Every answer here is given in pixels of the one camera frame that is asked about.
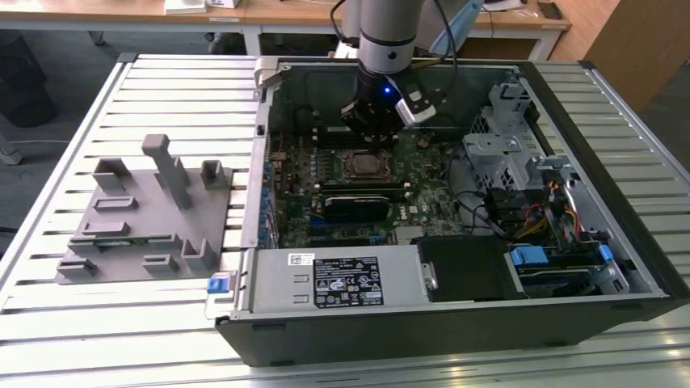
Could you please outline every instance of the wooden table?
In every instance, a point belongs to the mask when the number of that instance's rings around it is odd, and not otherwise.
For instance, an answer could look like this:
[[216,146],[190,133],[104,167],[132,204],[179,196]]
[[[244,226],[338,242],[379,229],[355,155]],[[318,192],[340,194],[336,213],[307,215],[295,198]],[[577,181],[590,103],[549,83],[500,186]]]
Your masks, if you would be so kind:
[[[331,34],[331,5],[310,0],[243,0],[239,8],[204,14],[164,15],[164,0],[0,0],[0,28],[143,32],[240,32],[247,53],[260,55],[262,33]],[[538,12],[535,0],[527,9]],[[547,59],[565,20],[513,12],[480,15],[471,38],[531,40],[530,59]]]

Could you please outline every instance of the green circuit board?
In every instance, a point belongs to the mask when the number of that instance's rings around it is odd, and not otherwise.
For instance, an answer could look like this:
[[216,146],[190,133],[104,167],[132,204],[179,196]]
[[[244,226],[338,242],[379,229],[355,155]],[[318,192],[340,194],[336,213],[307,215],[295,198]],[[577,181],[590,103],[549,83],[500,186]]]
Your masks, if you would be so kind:
[[348,160],[366,150],[320,150],[304,138],[287,141],[278,164],[276,209],[279,246],[282,248],[330,246],[332,241],[351,245],[407,244],[411,237],[460,234],[462,221],[452,206],[443,170],[451,143],[435,143],[420,132],[400,132],[391,150],[376,153],[379,181],[404,183],[404,198],[390,202],[384,221],[330,225],[323,217],[326,196],[315,185],[358,183],[356,172],[367,179],[364,167],[352,171]]

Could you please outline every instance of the blue tab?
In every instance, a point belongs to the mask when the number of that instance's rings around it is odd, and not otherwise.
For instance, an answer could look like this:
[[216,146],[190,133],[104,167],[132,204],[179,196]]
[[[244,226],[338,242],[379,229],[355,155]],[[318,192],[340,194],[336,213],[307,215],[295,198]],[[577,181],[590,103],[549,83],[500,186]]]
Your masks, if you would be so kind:
[[510,251],[510,258],[514,265],[522,264],[549,264],[547,253],[542,247],[521,246]]
[[206,285],[207,293],[226,293],[230,291],[230,279],[224,279],[222,277],[212,277],[208,279],[208,284]]
[[614,259],[614,252],[611,252],[609,245],[599,245],[599,254],[606,261],[611,261]]
[[523,263],[522,257],[519,256],[518,251],[510,251],[510,258],[514,261],[514,265],[521,265]]

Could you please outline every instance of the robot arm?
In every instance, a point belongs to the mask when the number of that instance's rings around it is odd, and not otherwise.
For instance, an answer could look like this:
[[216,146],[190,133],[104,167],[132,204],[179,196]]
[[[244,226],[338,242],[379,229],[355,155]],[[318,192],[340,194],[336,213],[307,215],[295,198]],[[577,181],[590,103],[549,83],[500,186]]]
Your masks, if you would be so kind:
[[[460,0],[460,11],[450,23],[454,40],[463,42],[476,19],[483,0]],[[342,120],[372,143],[374,148],[390,142],[407,125],[418,124],[435,115],[435,104],[443,99],[440,91],[427,91],[412,67],[418,26],[435,18],[440,11],[435,0],[362,0],[359,72],[352,103],[342,111]],[[448,47],[446,28],[430,42],[430,51]]]

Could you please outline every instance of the slotted metal platform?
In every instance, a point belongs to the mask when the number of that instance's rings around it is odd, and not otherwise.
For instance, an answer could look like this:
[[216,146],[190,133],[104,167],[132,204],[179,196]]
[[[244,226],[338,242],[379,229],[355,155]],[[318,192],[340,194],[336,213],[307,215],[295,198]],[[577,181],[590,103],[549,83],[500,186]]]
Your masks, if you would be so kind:
[[[254,65],[251,57],[141,55],[115,66],[0,262],[0,386],[595,386],[609,379],[627,386],[690,385],[690,306],[567,348],[252,369],[204,318],[204,279],[56,285],[55,267],[96,186],[88,173],[97,157],[152,168],[140,150],[149,133],[168,135],[171,154],[187,167],[212,156],[236,171],[222,257],[223,268],[236,268],[258,107]],[[687,173],[597,71],[573,63],[538,68],[687,279]],[[562,152],[554,132],[546,133]]]

